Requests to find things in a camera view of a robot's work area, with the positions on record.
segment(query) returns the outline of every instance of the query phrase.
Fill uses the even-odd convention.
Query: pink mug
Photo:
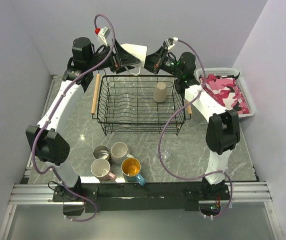
[[[110,171],[111,165],[103,158],[96,159],[91,166],[92,174],[99,180],[115,180],[116,175]]]

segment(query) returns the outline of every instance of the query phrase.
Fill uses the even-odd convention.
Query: pink camouflage cloth
[[[238,114],[250,113],[235,77],[210,74],[207,78],[204,89],[216,102],[229,110],[236,110]]]

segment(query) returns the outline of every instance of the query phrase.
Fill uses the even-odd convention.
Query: wire dish rack
[[[104,75],[99,88],[96,116],[104,134],[160,133],[173,113],[184,105],[183,98],[175,90],[174,80],[175,77],[170,75]],[[98,82],[99,76],[95,92],[98,91]],[[167,97],[162,103],[153,100],[158,82],[165,83],[167,87]],[[166,132],[178,134],[185,121],[183,110],[171,120]]]

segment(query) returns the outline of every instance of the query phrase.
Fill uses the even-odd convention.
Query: black metal bar
[[[140,74],[139,75],[140,77],[143,77],[143,78],[151,78],[151,77],[155,77],[155,75],[152,75],[152,74]],[[117,75],[114,75],[114,74],[107,74],[105,75],[104,77],[120,77],[120,78],[128,78],[128,77],[132,77],[132,75],[128,75],[128,74],[117,74]],[[165,75],[165,74],[160,74],[160,75],[157,75],[157,77],[161,77],[161,78],[175,78],[174,76],[171,76],[171,75]]]
[[[138,183],[84,183],[84,195],[92,198],[101,211],[184,209],[198,211],[198,201],[216,200],[216,196],[205,197],[202,182],[148,182]],[[230,198],[227,185],[218,192],[220,199]],[[61,194],[53,195],[54,202],[73,202]],[[91,203],[85,203],[85,212],[93,212]]]
[[[159,123],[159,109],[158,109],[158,103],[156,103],[156,106],[157,106],[157,122]],[[161,124],[158,124],[158,133],[161,132],[161,129],[162,129],[162,125]]]
[[[172,95],[172,98],[173,98],[173,104],[174,104],[174,113],[176,112],[176,109],[175,109],[175,102],[174,102],[174,96]],[[177,128],[177,132],[176,132],[176,135],[178,135],[178,127],[177,127],[177,116],[175,115],[175,123],[176,123],[176,128]]]
[[[109,97],[110,97],[110,94],[108,94],[108,96],[107,96],[107,106],[106,106],[106,114],[105,114],[106,119],[105,119],[105,122],[107,122],[107,116],[108,116]]]
[[[112,121],[114,121],[114,113],[115,113],[115,108],[113,109],[113,119],[112,119]]]
[[[136,117],[138,118],[138,76],[136,77]]]

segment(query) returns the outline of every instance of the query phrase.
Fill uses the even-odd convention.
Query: blue mug handle
[[[145,179],[142,177],[141,174],[136,175],[136,181],[138,181],[138,183],[141,186],[145,185],[145,183],[146,183]]]

